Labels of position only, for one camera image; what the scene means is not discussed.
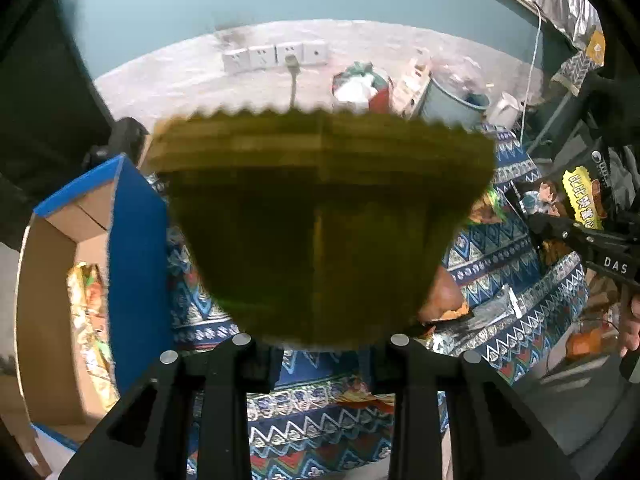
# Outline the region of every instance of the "white mug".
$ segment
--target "white mug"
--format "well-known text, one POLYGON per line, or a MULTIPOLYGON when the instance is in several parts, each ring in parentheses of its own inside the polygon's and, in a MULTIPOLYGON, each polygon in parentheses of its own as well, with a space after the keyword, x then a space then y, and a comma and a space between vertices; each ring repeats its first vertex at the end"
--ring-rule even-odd
POLYGON ((507 92, 502 92, 500 99, 486 111, 486 121, 493 126, 503 126, 511 130, 521 112, 522 106, 518 100, 507 92))

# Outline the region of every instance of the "power socket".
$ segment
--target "power socket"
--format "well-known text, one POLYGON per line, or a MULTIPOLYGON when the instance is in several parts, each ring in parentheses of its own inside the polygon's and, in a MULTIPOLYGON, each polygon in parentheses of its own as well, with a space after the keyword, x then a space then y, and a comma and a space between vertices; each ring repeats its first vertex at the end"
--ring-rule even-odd
POLYGON ((225 66, 225 72, 229 74, 251 70, 249 51, 245 48, 237 48, 223 52, 222 63, 225 66))
POLYGON ((302 44, 302 63, 324 64, 329 61, 329 46, 323 40, 305 41, 302 44))
POLYGON ((254 70, 276 66, 276 47, 274 45, 250 46, 249 63, 254 70))
POLYGON ((298 63, 302 64, 302 43, 299 41, 288 41, 276 45, 276 56, 278 66, 286 66, 285 58, 291 55, 296 56, 298 63))

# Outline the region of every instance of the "table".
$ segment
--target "table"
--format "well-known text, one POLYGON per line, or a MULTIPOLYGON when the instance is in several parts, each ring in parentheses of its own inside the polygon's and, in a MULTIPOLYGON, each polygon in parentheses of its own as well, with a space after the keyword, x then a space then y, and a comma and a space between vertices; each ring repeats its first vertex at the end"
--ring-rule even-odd
MULTIPOLYGON (((513 133, 485 128, 494 139, 493 184, 540 177, 513 133)), ((180 232, 168 231, 172 321, 178 348, 213 348, 238 327, 200 284, 180 232)), ((513 384, 548 352, 588 299, 584 269, 572 253, 540 275, 526 226, 509 213, 503 224, 470 226, 460 232, 443 265, 474 308, 509 283, 524 316, 486 327, 466 346, 476 348, 513 384)), ((315 478, 386 458, 391 452, 393 396, 372 396, 358 376, 355 352, 285 352, 280 380, 270 394, 248 396, 249 445, 254 480, 315 478)), ((448 425, 444 394, 440 427, 448 425)), ((196 421, 199 402, 196 402, 196 421)), ((195 439, 188 474, 196 471, 195 439)))

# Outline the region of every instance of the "screw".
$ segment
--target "screw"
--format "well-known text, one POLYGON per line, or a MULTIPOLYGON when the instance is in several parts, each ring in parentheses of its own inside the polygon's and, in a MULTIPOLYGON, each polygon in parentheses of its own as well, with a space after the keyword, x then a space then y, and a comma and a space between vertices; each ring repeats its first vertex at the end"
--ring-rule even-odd
POLYGON ((407 346, 409 344, 409 338, 404 334, 393 334, 391 336, 391 343, 396 346, 407 346))
POLYGON ((236 346, 248 345, 251 342, 251 336, 245 333, 236 334, 232 341, 236 346))
POLYGON ((178 358, 178 352, 174 350, 165 350, 160 354, 160 362, 163 365, 170 365, 178 358))
POLYGON ((471 363, 473 365, 477 365, 480 361, 482 361, 480 354, 475 350, 467 350, 462 354, 462 357, 467 363, 471 363))

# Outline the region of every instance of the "blue box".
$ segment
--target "blue box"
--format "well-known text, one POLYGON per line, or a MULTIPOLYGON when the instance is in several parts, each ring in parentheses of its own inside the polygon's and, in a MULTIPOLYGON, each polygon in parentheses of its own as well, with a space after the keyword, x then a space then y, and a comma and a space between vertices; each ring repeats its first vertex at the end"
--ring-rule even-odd
POLYGON ((82 442, 105 413, 72 341, 66 274, 76 262, 97 263, 108 285, 120 394, 173 347, 166 228, 166 204, 124 155, 33 210, 15 303, 18 380, 33 424, 82 442))

